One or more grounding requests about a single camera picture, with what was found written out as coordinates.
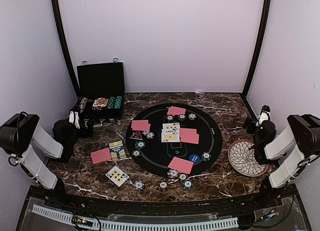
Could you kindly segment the red-backed playing card deck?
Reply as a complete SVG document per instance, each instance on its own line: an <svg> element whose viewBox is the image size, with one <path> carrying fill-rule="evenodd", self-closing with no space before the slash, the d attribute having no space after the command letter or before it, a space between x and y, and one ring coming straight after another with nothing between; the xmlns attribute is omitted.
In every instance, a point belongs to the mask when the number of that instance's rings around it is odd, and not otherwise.
<svg viewBox="0 0 320 231"><path fill-rule="evenodd" d="M92 163L94 165L107 162L112 159L109 148L104 148L104 149L94 151L90 154L90 156L91 156Z"/></svg>

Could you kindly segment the red card deck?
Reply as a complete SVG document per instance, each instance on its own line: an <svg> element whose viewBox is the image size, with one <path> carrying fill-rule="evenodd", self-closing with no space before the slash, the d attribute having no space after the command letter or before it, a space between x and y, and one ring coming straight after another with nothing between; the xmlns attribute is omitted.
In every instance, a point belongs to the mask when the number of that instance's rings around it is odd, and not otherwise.
<svg viewBox="0 0 320 231"><path fill-rule="evenodd" d="M121 140L109 143L108 147L113 161L126 158L125 148Z"/></svg>

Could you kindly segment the red triangular all-in marker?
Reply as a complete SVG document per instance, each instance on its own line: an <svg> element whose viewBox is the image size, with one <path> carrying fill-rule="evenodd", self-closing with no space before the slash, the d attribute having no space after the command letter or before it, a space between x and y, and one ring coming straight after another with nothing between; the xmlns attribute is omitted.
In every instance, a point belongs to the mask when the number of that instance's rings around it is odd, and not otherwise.
<svg viewBox="0 0 320 231"><path fill-rule="evenodd" d="M129 138L133 140L139 140L139 141L143 140L143 136L140 131L135 131Z"/></svg>

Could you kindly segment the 50 chips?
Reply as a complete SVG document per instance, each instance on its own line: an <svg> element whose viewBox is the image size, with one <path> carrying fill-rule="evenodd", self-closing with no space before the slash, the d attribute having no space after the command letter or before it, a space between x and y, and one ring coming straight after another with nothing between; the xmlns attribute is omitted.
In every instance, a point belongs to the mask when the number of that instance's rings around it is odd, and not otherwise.
<svg viewBox="0 0 320 231"><path fill-rule="evenodd" d="M178 120L179 121L184 121L186 119L186 116L184 115L184 114L180 114L179 116L178 116Z"/></svg>
<svg viewBox="0 0 320 231"><path fill-rule="evenodd" d="M146 143L143 140L140 140L135 144L135 148L139 150L143 149L145 146L146 146Z"/></svg>
<svg viewBox="0 0 320 231"><path fill-rule="evenodd" d="M211 154L209 152L203 152L202 153L202 160L204 162L208 162L211 159Z"/></svg>

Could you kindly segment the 100 chips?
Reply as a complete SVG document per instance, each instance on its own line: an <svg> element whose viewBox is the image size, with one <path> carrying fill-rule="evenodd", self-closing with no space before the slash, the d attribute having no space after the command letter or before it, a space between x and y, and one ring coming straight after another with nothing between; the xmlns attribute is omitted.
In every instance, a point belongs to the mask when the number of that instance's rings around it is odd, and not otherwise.
<svg viewBox="0 0 320 231"><path fill-rule="evenodd" d="M132 152L132 156L133 156L134 158L138 158L138 157L141 156L141 152L140 152L139 150L134 150L134 151Z"/></svg>
<svg viewBox="0 0 320 231"><path fill-rule="evenodd" d="M186 173L180 173L178 178L182 181L185 181L188 178L188 175Z"/></svg>
<svg viewBox="0 0 320 231"><path fill-rule="evenodd" d="M168 115L167 117L166 117L166 119L170 122L170 121L173 121L174 120L174 116L172 116L172 115Z"/></svg>

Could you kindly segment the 10 chips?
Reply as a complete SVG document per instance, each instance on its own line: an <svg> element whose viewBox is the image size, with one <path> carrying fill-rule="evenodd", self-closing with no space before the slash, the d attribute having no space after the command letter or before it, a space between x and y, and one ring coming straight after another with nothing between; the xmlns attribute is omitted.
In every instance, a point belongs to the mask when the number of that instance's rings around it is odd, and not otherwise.
<svg viewBox="0 0 320 231"><path fill-rule="evenodd" d="M142 134L146 136L147 139L153 139L155 134L152 131L143 131Z"/></svg>
<svg viewBox="0 0 320 231"><path fill-rule="evenodd" d="M167 176L171 179L176 179L179 177L179 172L175 169L169 169L167 171Z"/></svg>
<svg viewBox="0 0 320 231"><path fill-rule="evenodd" d="M188 115L188 118L189 118L189 120L191 120L191 121L195 120L196 117L197 117L197 116L196 116L194 113L190 113L190 114Z"/></svg>

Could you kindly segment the card dealt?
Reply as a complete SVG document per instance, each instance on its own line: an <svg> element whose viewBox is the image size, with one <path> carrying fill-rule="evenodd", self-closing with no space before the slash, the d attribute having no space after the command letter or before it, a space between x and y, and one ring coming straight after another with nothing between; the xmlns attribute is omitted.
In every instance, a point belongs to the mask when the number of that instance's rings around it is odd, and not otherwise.
<svg viewBox="0 0 320 231"><path fill-rule="evenodd" d="M140 130L143 131L143 132L149 132L150 131L150 127L151 127L151 124L148 123L147 125L142 127Z"/></svg>
<svg viewBox="0 0 320 231"><path fill-rule="evenodd" d="M168 116L176 116L176 115L184 115L186 113L186 109L177 106L170 106L167 111Z"/></svg>

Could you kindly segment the blue small blind button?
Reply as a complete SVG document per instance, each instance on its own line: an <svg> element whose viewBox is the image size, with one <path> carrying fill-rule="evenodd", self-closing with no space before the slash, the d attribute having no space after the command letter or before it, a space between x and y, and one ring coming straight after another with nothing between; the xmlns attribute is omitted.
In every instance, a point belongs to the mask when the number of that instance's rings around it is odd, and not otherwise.
<svg viewBox="0 0 320 231"><path fill-rule="evenodd" d="M201 161L201 158L197 154L191 154L189 156L189 161L193 162L194 164L198 164Z"/></svg>

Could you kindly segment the blue chip stack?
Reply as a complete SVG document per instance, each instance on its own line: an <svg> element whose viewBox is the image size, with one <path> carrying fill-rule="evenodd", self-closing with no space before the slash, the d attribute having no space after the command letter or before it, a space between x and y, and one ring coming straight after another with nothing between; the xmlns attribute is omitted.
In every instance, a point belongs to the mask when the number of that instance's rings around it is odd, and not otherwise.
<svg viewBox="0 0 320 231"><path fill-rule="evenodd" d="M143 181L137 180L134 182L133 187L135 190L142 190L145 188L145 184Z"/></svg>

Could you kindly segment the green-blue 50 chip stack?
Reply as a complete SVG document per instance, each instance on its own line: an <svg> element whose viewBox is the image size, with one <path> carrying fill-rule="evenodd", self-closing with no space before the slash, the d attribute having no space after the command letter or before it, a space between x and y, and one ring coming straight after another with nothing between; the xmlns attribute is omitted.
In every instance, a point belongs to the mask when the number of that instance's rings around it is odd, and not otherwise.
<svg viewBox="0 0 320 231"><path fill-rule="evenodd" d="M189 180L189 179L184 180L183 183L182 183L182 188L183 188L184 190L186 190L186 191L192 189L193 186L194 186L193 181L192 181L192 180Z"/></svg>

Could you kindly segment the orange 100 chip stack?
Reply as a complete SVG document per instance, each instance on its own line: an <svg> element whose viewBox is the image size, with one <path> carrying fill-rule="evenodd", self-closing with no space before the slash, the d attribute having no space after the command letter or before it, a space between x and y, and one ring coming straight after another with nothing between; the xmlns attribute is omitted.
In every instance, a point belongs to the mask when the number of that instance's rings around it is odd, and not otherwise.
<svg viewBox="0 0 320 231"><path fill-rule="evenodd" d="M165 181L160 182L159 187L162 189L166 189L168 187L168 184Z"/></svg>

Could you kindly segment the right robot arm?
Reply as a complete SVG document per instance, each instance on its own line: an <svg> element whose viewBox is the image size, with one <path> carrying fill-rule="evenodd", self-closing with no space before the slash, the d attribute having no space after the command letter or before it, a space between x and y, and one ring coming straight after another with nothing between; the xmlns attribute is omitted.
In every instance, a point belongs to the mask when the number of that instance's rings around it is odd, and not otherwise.
<svg viewBox="0 0 320 231"><path fill-rule="evenodd" d="M283 160L260 184L255 196L255 204L260 208L266 208L279 196L281 188L320 157L320 119L312 114L291 114L287 122L280 134L268 112L263 112L257 120L248 117L243 124L246 132L253 136L254 158L258 164Z"/></svg>

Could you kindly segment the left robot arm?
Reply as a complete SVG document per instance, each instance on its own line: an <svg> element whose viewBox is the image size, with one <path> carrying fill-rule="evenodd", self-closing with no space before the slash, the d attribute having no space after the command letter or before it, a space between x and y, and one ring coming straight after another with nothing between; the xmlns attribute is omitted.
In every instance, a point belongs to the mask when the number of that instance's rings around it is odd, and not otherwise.
<svg viewBox="0 0 320 231"><path fill-rule="evenodd" d="M79 113L70 111L67 119L57 121L50 135L40 125L40 117L24 111L15 114L0 127L0 147L9 155L11 166L21 166L29 178L36 181L51 201L60 209L67 209L71 199L61 178L49 170L38 156L68 163L74 156L74 146L80 136L91 136L93 124L81 121Z"/></svg>

